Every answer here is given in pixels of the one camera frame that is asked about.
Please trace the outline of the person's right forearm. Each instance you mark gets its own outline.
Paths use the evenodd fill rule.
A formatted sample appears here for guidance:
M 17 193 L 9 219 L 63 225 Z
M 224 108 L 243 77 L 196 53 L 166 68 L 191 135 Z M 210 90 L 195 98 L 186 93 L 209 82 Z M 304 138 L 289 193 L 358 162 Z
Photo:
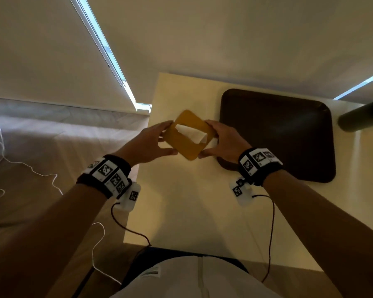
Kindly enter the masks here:
M 285 170 L 263 188 L 344 298 L 373 298 L 373 230 Z

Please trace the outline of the dark cylindrical pole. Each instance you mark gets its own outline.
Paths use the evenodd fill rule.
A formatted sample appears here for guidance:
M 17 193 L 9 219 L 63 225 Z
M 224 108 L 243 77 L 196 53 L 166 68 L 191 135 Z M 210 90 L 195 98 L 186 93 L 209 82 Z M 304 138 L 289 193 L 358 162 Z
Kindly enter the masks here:
M 346 132 L 373 127 L 373 102 L 341 115 L 338 126 Z

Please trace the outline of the person's right hand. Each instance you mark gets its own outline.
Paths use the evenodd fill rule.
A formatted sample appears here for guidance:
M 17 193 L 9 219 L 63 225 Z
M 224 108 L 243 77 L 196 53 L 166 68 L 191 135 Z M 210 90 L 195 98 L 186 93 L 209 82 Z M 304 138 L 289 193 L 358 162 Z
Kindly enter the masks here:
M 205 120 L 217 134 L 218 144 L 213 147 L 218 149 L 218 156 L 225 161 L 237 164 L 240 155 L 252 146 L 233 127 L 214 120 Z

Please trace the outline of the person's dark trousers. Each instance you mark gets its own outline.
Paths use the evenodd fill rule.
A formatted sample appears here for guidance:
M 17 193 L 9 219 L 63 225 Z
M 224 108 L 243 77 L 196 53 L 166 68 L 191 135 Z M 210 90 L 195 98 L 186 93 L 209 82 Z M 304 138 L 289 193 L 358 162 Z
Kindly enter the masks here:
M 176 257 L 187 257 L 187 256 L 216 257 L 249 273 L 247 268 L 237 259 L 233 259 L 229 257 L 214 256 L 214 255 L 207 255 L 207 254 L 198 254 L 198 253 L 185 252 L 185 251 L 178 251 L 178 250 L 169 250 L 169 249 L 148 246 L 140 250 L 134 257 L 123 279 L 120 290 L 128 286 L 143 271 L 157 265 L 158 263 L 165 261 L 165 260 L 173 259 Z

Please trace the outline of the beige roller blind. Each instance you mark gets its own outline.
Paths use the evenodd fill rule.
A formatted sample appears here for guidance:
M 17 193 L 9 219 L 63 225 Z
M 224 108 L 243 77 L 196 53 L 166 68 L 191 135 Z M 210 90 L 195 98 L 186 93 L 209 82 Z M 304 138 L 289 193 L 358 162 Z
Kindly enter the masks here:
M 71 0 L 0 0 L 0 99 L 136 113 Z
M 334 98 L 373 75 L 373 0 L 87 0 L 134 97 L 160 72 Z

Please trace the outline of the black wristband with marker tags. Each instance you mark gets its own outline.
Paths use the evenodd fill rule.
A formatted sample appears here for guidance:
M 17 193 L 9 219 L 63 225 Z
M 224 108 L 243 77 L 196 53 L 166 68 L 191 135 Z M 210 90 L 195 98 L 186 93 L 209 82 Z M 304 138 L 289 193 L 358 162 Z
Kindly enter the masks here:
M 132 185 L 130 164 L 115 155 L 104 155 L 91 163 L 78 177 L 76 184 L 92 187 L 107 199 L 119 199 Z
M 248 184 L 262 187 L 266 178 L 279 170 L 283 163 L 266 148 L 249 148 L 238 159 L 238 171 Z

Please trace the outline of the white paper sheet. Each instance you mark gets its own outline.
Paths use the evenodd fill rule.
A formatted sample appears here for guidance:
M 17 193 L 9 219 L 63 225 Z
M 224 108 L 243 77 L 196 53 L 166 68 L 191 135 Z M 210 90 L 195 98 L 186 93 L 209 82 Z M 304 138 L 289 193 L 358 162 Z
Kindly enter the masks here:
M 187 139 L 192 141 L 194 144 L 201 144 L 201 143 L 206 144 L 207 143 L 208 134 L 201 130 L 198 130 L 198 129 L 195 129 L 195 128 L 192 128 L 186 125 L 182 125 L 182 124 L 175 125 L 175 129 L 181 135 L 185 136 Z

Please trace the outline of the person's left forearm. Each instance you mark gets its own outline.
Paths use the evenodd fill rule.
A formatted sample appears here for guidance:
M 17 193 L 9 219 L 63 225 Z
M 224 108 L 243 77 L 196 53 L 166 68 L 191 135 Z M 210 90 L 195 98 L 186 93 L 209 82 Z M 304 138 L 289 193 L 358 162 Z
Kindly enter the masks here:
M 0 298 L 45 298 L 107 201 L 74 185 L 0 249 Z

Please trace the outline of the person's left hand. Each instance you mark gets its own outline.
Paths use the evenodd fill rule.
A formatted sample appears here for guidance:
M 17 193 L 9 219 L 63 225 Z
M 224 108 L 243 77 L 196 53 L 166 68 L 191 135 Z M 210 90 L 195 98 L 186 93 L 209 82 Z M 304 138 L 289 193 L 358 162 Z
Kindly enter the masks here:
M 160 158 L 159 142 L 164 141 L 163 133 L 172 123 L 172 120 L 168 120 L 143 129 L 112 155 L 124 159 L 131 167 Z

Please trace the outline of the dark brown tray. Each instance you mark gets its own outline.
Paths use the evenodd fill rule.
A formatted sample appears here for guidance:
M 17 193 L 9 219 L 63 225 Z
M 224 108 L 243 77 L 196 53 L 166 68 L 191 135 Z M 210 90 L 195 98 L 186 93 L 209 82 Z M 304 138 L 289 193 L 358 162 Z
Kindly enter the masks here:
M 221 98 L 219 121 L 252 147 L 269 149 L 299 180 L 335 178 L 332 116 L 320 101 L 229 89 Z

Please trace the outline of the yellow card with cutout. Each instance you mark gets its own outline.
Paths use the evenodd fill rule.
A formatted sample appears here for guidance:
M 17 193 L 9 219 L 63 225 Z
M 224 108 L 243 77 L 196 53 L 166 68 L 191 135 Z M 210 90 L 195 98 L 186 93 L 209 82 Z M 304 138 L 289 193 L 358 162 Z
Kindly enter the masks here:
M 176 129 L 175 125 L 182 124 L 198 130 L 201 130 L 208 134 L 208 140 L 206 144 L 194 144 L 192 141 L 181 135 Z M 205 149 L 209 142 L 215 137 L 216 132 L 208 125 L 204 120 L 199 118 L 190 110 L 184 110 L 174 120 L 174 122 L 166 129 L 163 138 L 165 142 L 176 149 L 182 156 L 187 160 L 195 160 L 199 153 Z

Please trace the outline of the person's white shirt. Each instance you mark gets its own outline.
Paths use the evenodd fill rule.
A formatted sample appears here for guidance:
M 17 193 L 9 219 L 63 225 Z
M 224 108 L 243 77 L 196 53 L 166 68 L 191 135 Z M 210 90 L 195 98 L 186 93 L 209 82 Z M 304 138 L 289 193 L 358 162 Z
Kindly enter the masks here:
M 282 298 L 239 267 L 217 257 L 164 260 L 110 298 Z

